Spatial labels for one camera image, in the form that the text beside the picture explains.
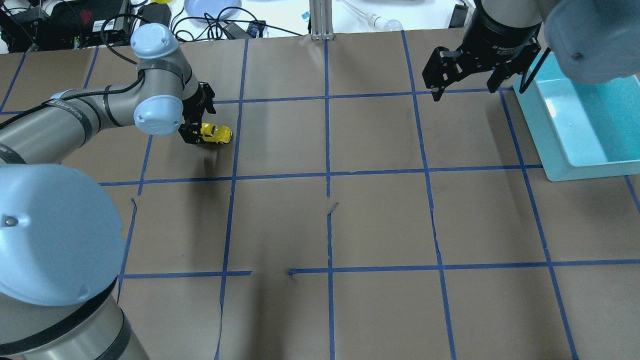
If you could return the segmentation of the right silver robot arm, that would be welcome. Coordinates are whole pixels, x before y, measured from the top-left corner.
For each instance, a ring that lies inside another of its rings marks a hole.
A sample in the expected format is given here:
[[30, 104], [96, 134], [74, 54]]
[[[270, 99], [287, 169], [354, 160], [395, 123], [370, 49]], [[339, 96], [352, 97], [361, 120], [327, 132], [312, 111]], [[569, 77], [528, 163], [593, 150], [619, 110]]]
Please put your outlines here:
[[461, 45], [436, 47], [422, 71], [435, 101], [467, 76], [490, 72], [490, 92], [519, 75], [519, 93], [554, 55], [563, 75], [605, 84], [637, 75], [637, 0], [476, 0]]

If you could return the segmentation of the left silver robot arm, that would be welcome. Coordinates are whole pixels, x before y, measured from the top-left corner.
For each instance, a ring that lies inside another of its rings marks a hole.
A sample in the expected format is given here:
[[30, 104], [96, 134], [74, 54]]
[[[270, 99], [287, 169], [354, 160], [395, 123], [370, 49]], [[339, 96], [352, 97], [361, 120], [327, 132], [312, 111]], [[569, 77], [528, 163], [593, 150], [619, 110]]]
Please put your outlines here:
[[103, 130], [134, 125], [199, 145], [214, 92], [162, 23], [130, 39], [130, 85], [69, 89], [1, 125], [1, 358], [147, 360], [112, 292], [123, 224], [103, 187], [65, 157]]

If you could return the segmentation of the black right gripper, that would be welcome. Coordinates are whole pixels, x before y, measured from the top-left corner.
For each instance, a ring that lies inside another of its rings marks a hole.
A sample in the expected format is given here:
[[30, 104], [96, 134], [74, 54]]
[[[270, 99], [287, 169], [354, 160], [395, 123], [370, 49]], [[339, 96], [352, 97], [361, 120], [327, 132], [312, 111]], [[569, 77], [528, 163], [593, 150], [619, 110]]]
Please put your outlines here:
[[498, 91], [505, 80], [530, 68], [541, 50], [541, 27], [534, 0], [476, 0], [459, 50], [434, 48], [422, 71], [433, 100], [441, 100], [445, 89], [463, 75], [492, 70], [487, 89]]

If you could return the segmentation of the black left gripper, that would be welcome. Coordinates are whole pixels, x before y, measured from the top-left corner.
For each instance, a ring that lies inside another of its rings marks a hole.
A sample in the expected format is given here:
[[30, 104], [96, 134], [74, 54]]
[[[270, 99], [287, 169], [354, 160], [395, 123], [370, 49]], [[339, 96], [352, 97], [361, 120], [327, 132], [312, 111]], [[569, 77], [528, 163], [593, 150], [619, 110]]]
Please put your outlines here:
[[217, 110], [214, 107], [215, 92], [208, 82], [199, 81], [194, 94], [183, 100], [182, 117], [184, 123], [179, 127], [179, 135], [186, 144], [202, 144], [202, 117], [205, 112], [215, 115]]

